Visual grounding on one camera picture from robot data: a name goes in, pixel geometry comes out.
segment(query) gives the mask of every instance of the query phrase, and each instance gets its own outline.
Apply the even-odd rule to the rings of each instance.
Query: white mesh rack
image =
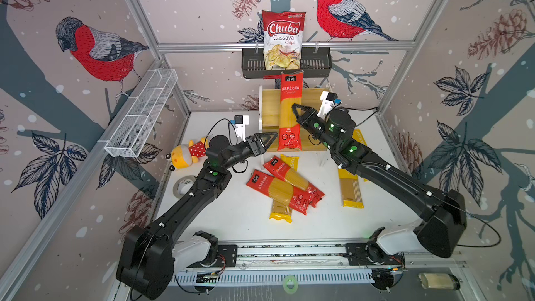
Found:
[[[177,83],[174,69],[156,69],[121,121],[105,150],[113,157],[138,157]]]

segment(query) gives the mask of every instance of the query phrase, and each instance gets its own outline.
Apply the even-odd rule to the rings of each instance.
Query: black hanging basket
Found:
[[[325,78],[332,68],[331,49],[329,47],[302,48],[301,68],[284,70],[285,73],[303,70],[304,78]],[[241,69],[244,78],[264,78],[264,76],[280,75],[283,70],[266,70],[264,66],[264,48],[243,48],[241,52]]]

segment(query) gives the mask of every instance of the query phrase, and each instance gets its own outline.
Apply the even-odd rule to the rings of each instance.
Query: plush toy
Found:
[[[208,148],[208,139],[206,137],[195,144],[193,141],[189,141],[189,144],[179,145],[174,148],[171,153],[165,155],[165,159],[171,161],[169,170],[175,171],[176,169],[183,169],[190,166],[193,163],[199,162],[199,157],[206,156],[206,149],[204,149],[204,142],[206,141],[206,148]]]

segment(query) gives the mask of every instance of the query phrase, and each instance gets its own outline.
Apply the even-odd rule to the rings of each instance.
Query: white tabletop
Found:
[[[370,111],[351,110],[352,119],[359,123]],[[221,118],[232,120],[235,115],[249,115],[250,125],[246,127],[246,136],[258,130],[257,111],[226,111],[192,113],[188,127],[184,133],[183,144],[189,140],[197,142],[208,133],[208,130]],[[358,127],[366,140],[366,144],[388,163],[397,166],[379,124],[372,116]],[[227,125],[222,121],[217,124],[210,136],[228,135]],[[309,207],[307,215],[294,211],[292,223],[270,219],[272,199],[247,187],[245,184],[254,169],[262,170],[261,158],[249,158],[249,167],[243,174],[232,172],[232,179],[227,188],[214,202],[199,213],[180,237],[189,239],[197,231],[206,231],[220,241],[285,241],[315,240],[329,241],[334,239],[350,239],[369,237],[379,227],[390,227],[415,221],[418,216],[397,198],[384,191],[378,185],[359,179],[364,209],[342,207],[340,186],[336,164],[327,160],[323,167],[319,166],[317,152],[287,153],[299,156],[298,172],[309,182],[325,193],[316,208]],[[266,153],[268,161],[274,153]],[[201,161],[186,169],[171,172],[157,216],[161,216],[177,198],[172,193],[173,185],[183,176],[197,175],[201,170]],[[244,164],[235,168],[241,171]]]

